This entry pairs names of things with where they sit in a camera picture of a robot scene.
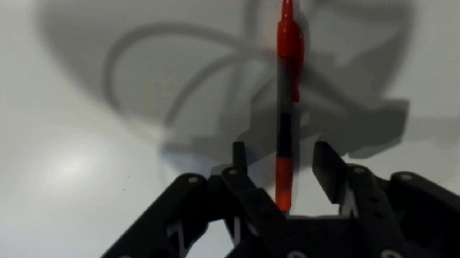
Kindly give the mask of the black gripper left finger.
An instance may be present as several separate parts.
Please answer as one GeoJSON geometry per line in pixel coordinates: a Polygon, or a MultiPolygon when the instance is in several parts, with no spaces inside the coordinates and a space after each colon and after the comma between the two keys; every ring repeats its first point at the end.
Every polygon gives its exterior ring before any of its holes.
{"type": "Polygon", "coordinates": [[[248,176],[246,147],[235,143],[233,163],[219,176],[179,177],[103,254],[103,258],[186,258],[215,221],[233,243],[228,258],[287,258],[287,224],[271,197],[248,176]]]}

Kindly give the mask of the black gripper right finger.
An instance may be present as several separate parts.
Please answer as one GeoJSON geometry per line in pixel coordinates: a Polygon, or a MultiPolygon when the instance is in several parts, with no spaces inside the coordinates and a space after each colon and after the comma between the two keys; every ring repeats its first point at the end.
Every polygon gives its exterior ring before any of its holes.
{"type": "Polygon", "coordinates": [[[314,176],[340,216],[360,229],[370,258],[460,258],[460,197],[414,173],[383,180],[347,164],[325,141],[314,176]]]}

